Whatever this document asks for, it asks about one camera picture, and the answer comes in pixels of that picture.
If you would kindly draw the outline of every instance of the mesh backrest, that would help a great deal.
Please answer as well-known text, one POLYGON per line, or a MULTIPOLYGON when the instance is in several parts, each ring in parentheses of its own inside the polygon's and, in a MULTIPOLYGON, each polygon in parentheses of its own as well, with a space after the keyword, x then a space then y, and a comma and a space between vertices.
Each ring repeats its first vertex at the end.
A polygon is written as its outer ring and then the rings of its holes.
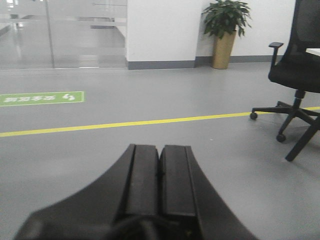
POLYGON ((320 0, 296 0, 290 41, 281 61, 320 68, 320 56, 306 53, 307 48, 320 48, 320 0))

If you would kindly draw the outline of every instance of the glass wall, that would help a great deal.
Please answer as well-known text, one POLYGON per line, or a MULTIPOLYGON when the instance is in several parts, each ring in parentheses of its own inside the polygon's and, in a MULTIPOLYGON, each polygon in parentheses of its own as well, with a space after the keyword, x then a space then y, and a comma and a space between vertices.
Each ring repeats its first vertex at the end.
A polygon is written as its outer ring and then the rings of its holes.
POLYGON ((1 69, 124 67, 127 0, 1 0, 1 69))

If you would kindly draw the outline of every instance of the potted plant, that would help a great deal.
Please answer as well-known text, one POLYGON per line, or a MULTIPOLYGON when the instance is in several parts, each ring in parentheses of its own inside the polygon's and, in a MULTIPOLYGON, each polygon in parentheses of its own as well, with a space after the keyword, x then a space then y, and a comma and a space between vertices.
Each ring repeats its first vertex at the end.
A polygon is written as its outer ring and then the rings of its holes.
POLYGON ((244 36, 244 27, 249 26, 250 8, 246 2, 234 0, 216 0, 210 3, 202 14, 204 19, 204 34, 214 35, 212 67, 227 69, 236 32, 244 36))

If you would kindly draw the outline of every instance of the green floor sign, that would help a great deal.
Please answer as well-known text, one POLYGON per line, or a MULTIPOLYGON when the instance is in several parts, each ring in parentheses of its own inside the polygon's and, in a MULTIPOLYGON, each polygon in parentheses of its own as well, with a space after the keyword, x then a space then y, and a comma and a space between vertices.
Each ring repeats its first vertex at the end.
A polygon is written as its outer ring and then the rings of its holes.
POLYGON ((15 93, 0 95, 0 107, 39 104, 69 104, 81 103, 84 101, 84 91, 15 93))

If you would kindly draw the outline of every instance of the green leaves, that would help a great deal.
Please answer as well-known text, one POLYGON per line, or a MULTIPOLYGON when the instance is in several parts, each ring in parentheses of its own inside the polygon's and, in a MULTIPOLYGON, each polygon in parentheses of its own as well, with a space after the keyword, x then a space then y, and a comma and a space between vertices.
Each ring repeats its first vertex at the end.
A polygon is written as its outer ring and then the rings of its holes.
POLYGON ((206 14, 204 34, 222 39, 225 32, 232 34, 237 27, 238 35, 244 36, 244 27, 251 27, 247 23, 249 11, 248 4, 238 0, 216 0, 216 3, 210 3, 202 13, 206 14))

